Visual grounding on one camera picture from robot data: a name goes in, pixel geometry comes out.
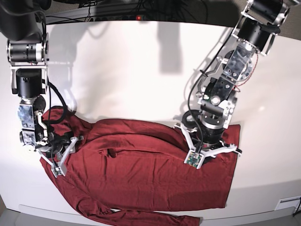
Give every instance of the red fabric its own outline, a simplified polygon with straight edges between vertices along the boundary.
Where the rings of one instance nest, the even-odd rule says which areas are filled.
[[[61,113],[53,109],[51,119]],[[179,129],[121,119],[90,124],[71,114],[54,128],[60,135],[72,129],[85,139],[67,159],[65,177],[55,178],[50,165],[40,161],[66,201],[91,220],[114,226],[198,226],[199,218],[152,211],[225,207],[234,153],[220,154],[196,170],[183,163],[188,147]],[[226,142],[238,145],[239,130],[230,126]]]

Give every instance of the white tabletop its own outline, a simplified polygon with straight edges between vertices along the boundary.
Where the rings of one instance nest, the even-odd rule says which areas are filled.
[[[187,111],[198,69],[211,60],[230,30],[116,21],[52,25],[48,31],[49,79],[77,116],[89,122],[127,118],[173,125]],[[8,209],[29,206],[77,214],[45,174],[39,156],[21,148],[20,98],[10,91],[5,45],[1,35],[0,194]],[[249,215],[272,211],[280,198],[300,195],[300,51],[301,41],[277,37],[271,54],[259,57],[252,78],[241,87],[232,124],[242,125],[243,156],[227,207],[174,214],[204,219]],[[59,104],[52,97],[53,105]],[[199,107],[196,101],[193,107]],[[67,214],[61,216],[72,221]]]

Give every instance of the shirt sleeve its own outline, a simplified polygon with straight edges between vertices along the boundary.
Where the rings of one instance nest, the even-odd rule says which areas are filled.
[[[48,165],[43,159],[44,167]],[[49,178],[62,193],[65,200],[84,217],[112,226],[199,226],[200,218],[190,216],[172,216],[157,212],[136,210],[112,211],[89,194],[65,181],[63,177],[54,178],[51,171],[46,170]]]

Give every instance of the red long-sleeve shirt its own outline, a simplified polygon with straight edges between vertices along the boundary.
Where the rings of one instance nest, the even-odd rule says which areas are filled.
[[[51,119],[61,113],[53,109]],[[198,226],[199,218],[153,211],[225,207],[234,153],[220,154],[196,170],[183,163],[188,147],[179,129],[121,119],[90,124],[71,114],[54,128],[57,134],[72,130],[85,139],[67,159],[65,177],[55,178],[50,165],[41,163],[66,201],[91,220],[114,226]],[[231,126],[226,142],[238,145],[239,130]]]

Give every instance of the robotic arm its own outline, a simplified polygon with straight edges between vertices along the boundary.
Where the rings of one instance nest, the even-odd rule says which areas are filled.
[[[199,169],[206,160],[215,158],[217,154],[235,152],[241,155],[242,152],[236,145],[227,145],[222,140],[222,134],[230,124],[237,102],[235,87],[252,75],[254,54],[262,56],[269,54],[290,7],[299,4],[301,0],[290,0],[288,3],[284,3],[283,0],[248,0],[245,9],[241,12],[241,18],[226,40],[227,42],[231,36],[236,38],[236,49],[225,57],[218,56],[219,51],[213,59],[217,61],[214,70],[206,72],[212,61],[204,72],[201,71],[202,75],[194,85],[198,88],[196,97],[200,110],[191,110],[189,107],[182,123],[175,126],[182,130],[190,148],[184,163]],[[260,15],[268,21],[267,24],[252,17],[249,12]],[[244,18],[245,21],[236,35],[236,28]],[[219,78],[211,78],[209,84],[204,86],[205,80],[210,75],[216,74],[220,66],[222,66],[222,73]],[[191,116],[193,121],[188,121],[188,117]]]
[[[72,133],[60,136],[51,126],[64,119],[67,106],[55,86],[48,81],[48,34],[42,9],[49,8],[50,4],[50,0],[0,0],[0,31],[8,38],[12,93],[21,98],[18,109],[22,125],[20,141],[28,150],[39,152],[57,177],[65,176],[64,161],[75,151],[75,144],[80,138]],[[46,107],[42,95],[50,88],[64,106],[62,117],[56,121],[42,118]]]

